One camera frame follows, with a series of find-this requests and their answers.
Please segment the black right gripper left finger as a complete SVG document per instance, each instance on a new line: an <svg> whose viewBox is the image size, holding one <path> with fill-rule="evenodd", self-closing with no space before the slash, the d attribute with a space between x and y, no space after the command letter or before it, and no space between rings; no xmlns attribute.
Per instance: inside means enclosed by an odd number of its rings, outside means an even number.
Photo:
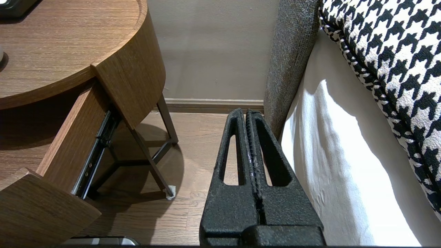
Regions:
<svg viewBox="0 0 441 248"><path fill-rule="evenodd" d="M224 181L232 136L236 137L238 185ZM244 113L238 108L226 119L200 221L200 242L240 242L242 232L259 223L254 183Z"/></svg>

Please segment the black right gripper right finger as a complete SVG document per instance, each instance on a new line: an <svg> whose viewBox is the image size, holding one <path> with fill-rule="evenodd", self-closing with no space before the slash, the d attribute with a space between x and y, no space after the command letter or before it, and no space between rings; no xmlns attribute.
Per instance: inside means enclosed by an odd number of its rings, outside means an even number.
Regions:
<svg viewBox="0 0 441 248"><path fill-rule="evenodd" d="M280 143L258 111L247 110L247 138L260 221L323 228Z"/></svg>

